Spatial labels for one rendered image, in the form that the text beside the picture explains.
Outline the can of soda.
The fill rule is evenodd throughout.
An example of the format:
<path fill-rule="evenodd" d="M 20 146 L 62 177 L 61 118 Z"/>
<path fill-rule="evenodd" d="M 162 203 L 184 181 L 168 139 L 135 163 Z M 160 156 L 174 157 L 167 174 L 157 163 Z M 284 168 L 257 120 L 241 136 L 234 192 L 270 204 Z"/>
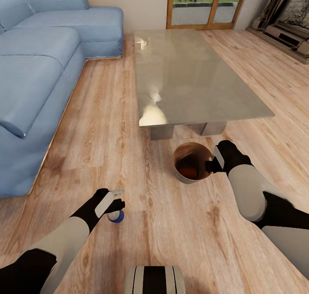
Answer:
<path fill-rule="evenodd" d="M 112 221 L 114 223 L 120 223 L 124 219 L 124 211 L 118 210 L 118 211 L 115 211 L 115 212 L 112 212 L 112 213 L 108 213 L 107 217 L 110 221 Z"/>
<path fill-rule="evenodd" d="M 198 178 L 198 170 L 192 167 L 180 167 L 178 172 L 188 179 L 197 179 Z"/>

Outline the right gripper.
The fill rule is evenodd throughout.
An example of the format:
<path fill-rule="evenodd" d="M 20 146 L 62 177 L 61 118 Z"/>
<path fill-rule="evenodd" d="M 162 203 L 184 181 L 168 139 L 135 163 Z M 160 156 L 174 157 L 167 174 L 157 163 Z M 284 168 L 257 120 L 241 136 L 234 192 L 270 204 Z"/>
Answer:
<path fill-rule="evenodd" d="M 205 161 L 205 168 L 207 172 L 224 172 L 223 168 L 218 165 L 217 163 L 215 163 L 214 159 L 213 160 L 209 160 L 209 161 Z"/>

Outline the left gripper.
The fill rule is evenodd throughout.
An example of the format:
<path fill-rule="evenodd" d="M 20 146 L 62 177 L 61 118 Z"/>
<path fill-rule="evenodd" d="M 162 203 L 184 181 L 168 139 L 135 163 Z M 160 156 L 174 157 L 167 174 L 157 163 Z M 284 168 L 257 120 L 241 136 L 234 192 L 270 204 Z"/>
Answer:
<path fill-rule="evenodd" d="M 125 208 L 125 201 L 122 202 L 121 199 L 116 199 L 113 201 L 113 207 L 110 210 L 106 210 L 104 214 L 122 210 L 122 208 Z"/>

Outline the trash can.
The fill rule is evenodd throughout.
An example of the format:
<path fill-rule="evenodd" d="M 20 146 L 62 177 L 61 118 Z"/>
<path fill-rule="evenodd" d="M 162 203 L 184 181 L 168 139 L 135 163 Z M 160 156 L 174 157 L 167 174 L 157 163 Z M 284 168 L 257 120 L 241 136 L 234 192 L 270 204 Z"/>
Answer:
<path fill-rule="evenodd" d="M 184 184 L 193 184 L 209 177 L 213 172 L 206 171 L 205 161 L 213 160 L 212 154 L 206 146 L 197 142 L 187 142 L 178 146 L 173 154 L 173 164 L 179 180 Z M 196 168 L 198 178 L 185 178 L 178 172 L 180 167 Z"/>

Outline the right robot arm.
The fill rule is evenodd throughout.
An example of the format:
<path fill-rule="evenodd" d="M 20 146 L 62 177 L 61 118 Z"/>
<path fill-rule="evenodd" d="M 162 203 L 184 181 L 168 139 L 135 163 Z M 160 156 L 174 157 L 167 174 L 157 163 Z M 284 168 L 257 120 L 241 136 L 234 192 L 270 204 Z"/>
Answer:
<path fill-rule="evenodd" d="M 254 223 L 309 281 L 309 214 L 268 181 L 231 141 L 215 146 L 207 172 L 226 172 L 238 210 Z"/>

